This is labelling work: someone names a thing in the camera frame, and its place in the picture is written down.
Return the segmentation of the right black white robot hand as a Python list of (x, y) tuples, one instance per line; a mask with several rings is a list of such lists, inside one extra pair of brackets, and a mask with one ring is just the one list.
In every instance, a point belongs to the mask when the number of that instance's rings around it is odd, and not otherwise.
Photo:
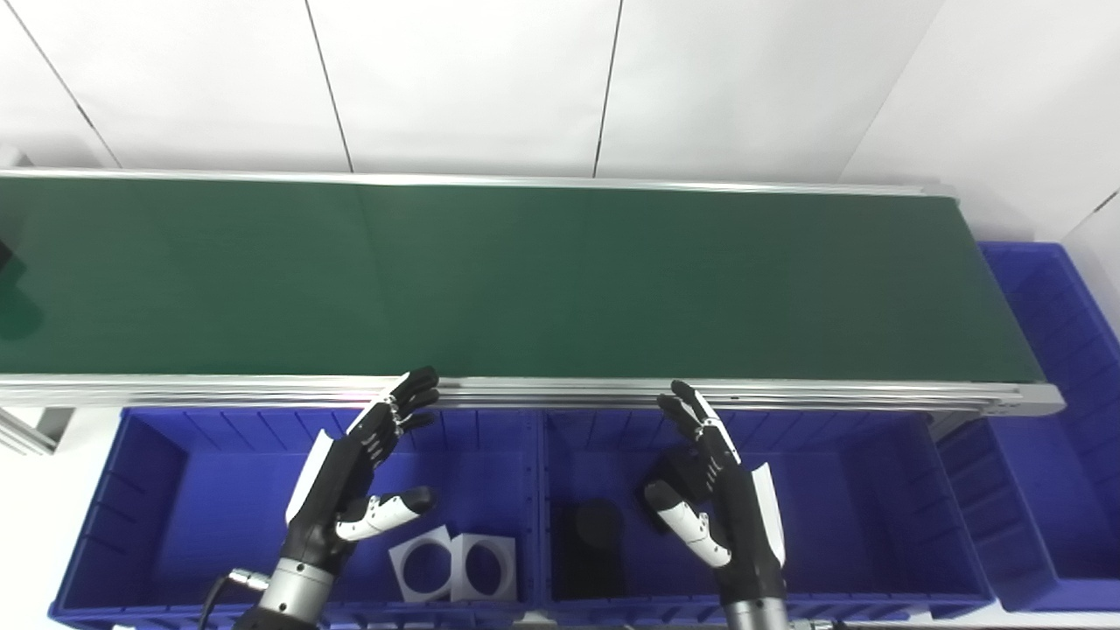
[(657, 395), (657, 406), (696, 447), (713, 515), (697, 512), (664, 479), (648, 482), (641, 495), (661, 522), (713, 569), (724, 605), (787, 597), (780, 555), (760, 510), (757, 473), (743, 466), (724, 419), (703, 395), (681, 380), (669, 387), (671, 392)]

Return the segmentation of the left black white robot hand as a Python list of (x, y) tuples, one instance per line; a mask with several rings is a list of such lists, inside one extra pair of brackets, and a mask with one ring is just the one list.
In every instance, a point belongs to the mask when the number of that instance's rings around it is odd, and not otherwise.
[(368, 487), (409, 430), (433, 423), (424, 407), (439, 398), (438, 382), (433, 367), (416, 368), (376, 395), (339, 438), (317, 435), (284, 511), (281, 559), (338, 577), (356, 543), (432, 510), (432, 487), (381, 495), (368, 494)]

